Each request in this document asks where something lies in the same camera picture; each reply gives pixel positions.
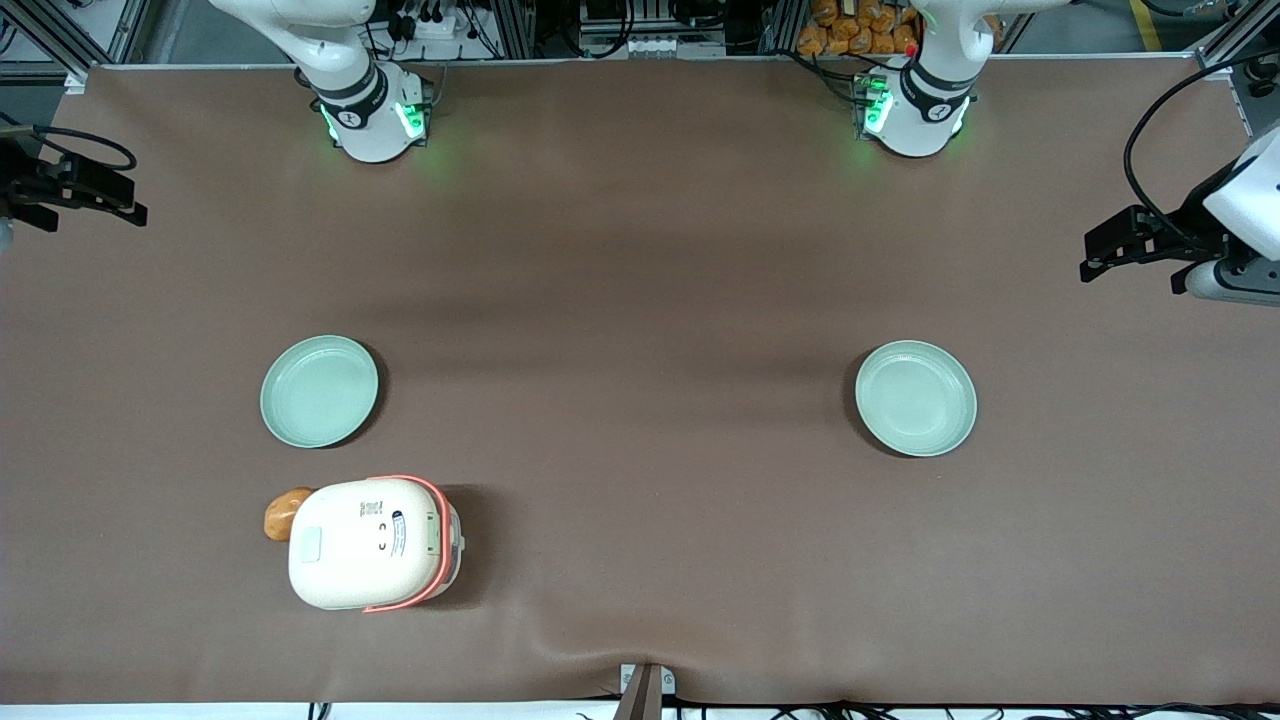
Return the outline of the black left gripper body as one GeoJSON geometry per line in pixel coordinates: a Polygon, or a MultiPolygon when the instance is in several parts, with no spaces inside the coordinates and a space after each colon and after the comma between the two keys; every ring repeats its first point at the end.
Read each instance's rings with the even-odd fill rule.
{"type": "Polygon", "coordinates": [[[1160,210],[1147,192],[1135,196],[1142,210],[1142,252],[1139,264],[1161,260],[1208,261],[1228,258],[1235,234],[1207,209],[1206,201],[1215,188],[1194,188],[1181,205],[1171,211],[1160,210]]]}

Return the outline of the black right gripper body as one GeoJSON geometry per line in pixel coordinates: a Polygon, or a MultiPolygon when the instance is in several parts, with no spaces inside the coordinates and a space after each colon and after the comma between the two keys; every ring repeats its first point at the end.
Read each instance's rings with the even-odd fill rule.
{"type": "Polygon", "coordinates": [[[1,149],[1,219],[4,225],[24,223],[56,232],[59,214],[51,206],[70,208],[70,167],[81,160],[64,152],[56,161],[31,156],[24,149],[1,149]]]}

